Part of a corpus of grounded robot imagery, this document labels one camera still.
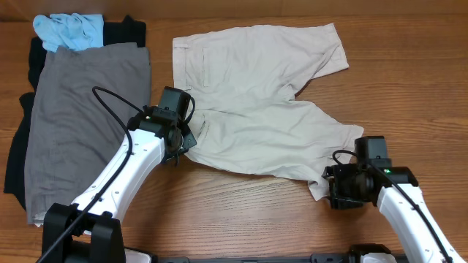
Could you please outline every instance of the black cloth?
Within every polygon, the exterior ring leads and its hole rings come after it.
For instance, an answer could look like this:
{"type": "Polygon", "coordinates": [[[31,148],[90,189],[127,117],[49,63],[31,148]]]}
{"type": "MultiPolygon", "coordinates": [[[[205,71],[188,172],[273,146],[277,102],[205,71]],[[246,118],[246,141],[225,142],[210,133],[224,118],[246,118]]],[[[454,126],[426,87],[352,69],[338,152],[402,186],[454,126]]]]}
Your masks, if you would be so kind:
{"type": "MultiPolygon", "coordinates": [[[[126,16],[121,23],[105,22],[103,28],[104,45],[136,42],[138,47],[146,46],[146,24],[126,16]]],[[[47,51],[42,47],[39,37],[31,39],[29,49],[28,80],[34,91],[37,91],[39,77],[45,65],[47,51]]],[[[5,194],[14,194],[21,206],[26,209],[24,192],[24,160],[28,149],[31,113],[35,93],[29,92],[20,97],[23,107],[23,120],[13,137],[8,155],[7,171],[5,173],[5,194]]]]}

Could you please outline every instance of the folded gray garment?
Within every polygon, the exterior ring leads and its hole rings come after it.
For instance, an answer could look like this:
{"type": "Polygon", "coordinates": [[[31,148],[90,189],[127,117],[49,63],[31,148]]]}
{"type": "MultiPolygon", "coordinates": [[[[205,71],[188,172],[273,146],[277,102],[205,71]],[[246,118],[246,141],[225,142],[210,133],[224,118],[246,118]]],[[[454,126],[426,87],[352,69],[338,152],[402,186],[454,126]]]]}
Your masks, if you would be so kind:
{"type": "MultiPolygon", "coordinates": [[[[64,205],[88,188],[112,159],[124,131],[94,97],[107,88],[137,107],[150,102],[151,65],[135,43],[49,52],[31,115],[24,169],[29,224],[41,224],[54,203],[64,205]]],[[[137,111],[109,94],[102,99],[124,122],[137,111]]]]}

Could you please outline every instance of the white cloth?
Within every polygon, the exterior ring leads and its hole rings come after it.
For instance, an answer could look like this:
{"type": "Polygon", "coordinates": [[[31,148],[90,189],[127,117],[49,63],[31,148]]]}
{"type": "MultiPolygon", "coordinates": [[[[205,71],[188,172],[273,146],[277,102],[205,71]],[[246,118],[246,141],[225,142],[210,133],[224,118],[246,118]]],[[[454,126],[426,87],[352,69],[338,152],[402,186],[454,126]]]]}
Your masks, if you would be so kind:
{"type": "MultiPolygon", "coordinates": [[[[331,154],[354,149],[359,126],[342,125],[295,94],[348,67],[333,24],[252,26],[173,40],[174,86],[196,101],[186,155],[218,169],[307,180],[315,199],[331,154]]],[[[339,157],[348,162],[350,156],[339,157]]]]}

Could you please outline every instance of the pile of clothes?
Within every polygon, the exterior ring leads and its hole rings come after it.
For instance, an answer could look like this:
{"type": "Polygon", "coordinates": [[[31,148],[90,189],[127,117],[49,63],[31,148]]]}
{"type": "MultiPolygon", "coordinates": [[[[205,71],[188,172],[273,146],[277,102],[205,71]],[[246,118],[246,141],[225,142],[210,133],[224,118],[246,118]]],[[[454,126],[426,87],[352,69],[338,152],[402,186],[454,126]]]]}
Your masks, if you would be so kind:
{"type": "MultiPolygon", "coordinates": [[[[124,132],[91,88],[116,92],[137,106],[151,97],[146,25],[126,17],[37,16],[24,119],[13,138],[5,193],[30,224],[54,203],[69,204],[99,176],[124,132]]],[[[349,67],[333,24],[311,28],[252,26],[173,40],[174,87],[196,101],[189,123],[197,145],[189,159],[218,169],[306,180],[315,199],[338,149],[353,150],[363,129],[343,125],[296,94],[312,79],[349,67]]],[[[136,111],[110,96],[122,120],[136,111]]],[[[339,156],[342,163],[348,155],[339,156]]]]}

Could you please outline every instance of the crumpled blue cloth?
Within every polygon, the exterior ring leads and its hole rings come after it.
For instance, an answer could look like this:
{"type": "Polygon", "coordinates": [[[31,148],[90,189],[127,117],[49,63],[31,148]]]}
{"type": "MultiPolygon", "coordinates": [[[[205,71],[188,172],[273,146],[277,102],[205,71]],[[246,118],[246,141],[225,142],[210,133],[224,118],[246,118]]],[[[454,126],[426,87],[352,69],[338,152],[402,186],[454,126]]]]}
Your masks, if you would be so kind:
{"type": "Polygon", "coordinates": [[[103,46],[104,20],[102,15],[52,14],[38,15],[33,27],[44,42],[44,49],[56,52],[59,46],[80,51],[103,46]]]}

